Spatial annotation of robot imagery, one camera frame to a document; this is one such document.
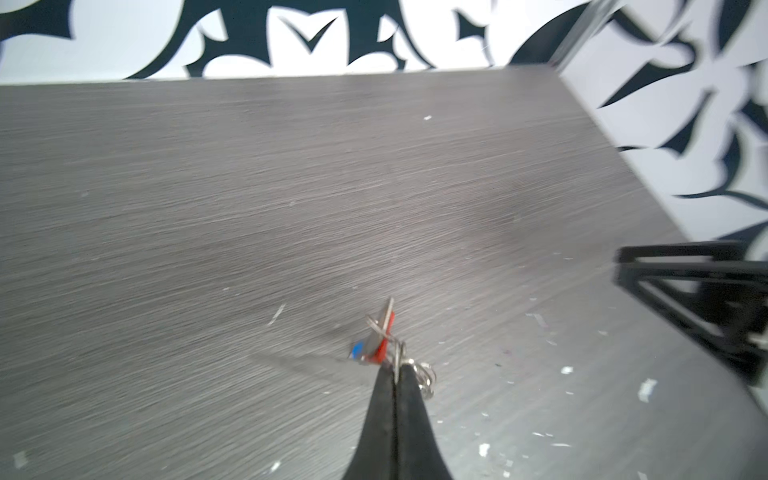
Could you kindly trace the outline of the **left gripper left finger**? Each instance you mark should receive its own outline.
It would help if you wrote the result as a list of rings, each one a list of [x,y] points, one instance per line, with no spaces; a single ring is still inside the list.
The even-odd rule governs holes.
[[[343,480],[396,478],[396,403],[393,368],[378,370],[357,448]]]

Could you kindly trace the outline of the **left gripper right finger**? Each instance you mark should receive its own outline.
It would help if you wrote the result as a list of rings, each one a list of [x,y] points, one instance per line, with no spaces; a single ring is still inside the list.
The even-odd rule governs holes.
[[[440,453],[415,369],[403,365],[395,387],[397,479],[452,480]]]

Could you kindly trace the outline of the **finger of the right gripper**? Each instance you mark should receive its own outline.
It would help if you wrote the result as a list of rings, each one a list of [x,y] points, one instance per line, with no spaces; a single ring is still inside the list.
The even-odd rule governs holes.
[[[767,262],[739,241],[625,246],[614,283],[757,384],[767,366]]]

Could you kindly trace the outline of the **red key tag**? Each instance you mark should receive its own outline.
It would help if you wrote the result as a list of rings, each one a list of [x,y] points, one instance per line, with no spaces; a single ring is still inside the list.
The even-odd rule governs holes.
[[[391,328],[392,328],[392,324],[393,324],[394,320],[395,320],[395,312],[392,311],[390,313],[389,319],[384,324],[385,332],[387,334],[391,333]],[[382,362],[384,362],[386,360],[386,358],[387,358],[388,346],[389,346],[389,340],[387,338],[383,338],[381,340],[381,342],[379,343],[379,345],[378,345],[377,349],[375,350],[375,352],[370,357],[370,360],[373,363],[375,363],[375,364],[381,364]]]

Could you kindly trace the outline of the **blue key tag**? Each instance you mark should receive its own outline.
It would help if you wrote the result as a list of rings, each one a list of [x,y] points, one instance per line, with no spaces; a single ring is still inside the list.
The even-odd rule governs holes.
[[[365,346],[364,340],[355,342],[350,351],[349,359],[352,359],[355,361],[364,361],[365,360],[364,346]]]

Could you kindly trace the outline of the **silver metal plate key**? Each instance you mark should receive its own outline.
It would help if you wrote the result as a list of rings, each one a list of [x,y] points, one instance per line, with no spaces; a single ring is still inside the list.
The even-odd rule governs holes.
[[[370,357],[377,349],[381,340],[383,338],[387,338],[389,340],[389,334],[385,332],[384,324],[389,319],[390,313],[394,311],[394,304],[395,304],[394,298],[389,297],[378,319],[374,319],[371,315],[366,316],[367,325],[372,330],[372,332],[369,334],[369,336],[365,340],[365,346],[364,346],[365,361],[373,363],[370,360]]]

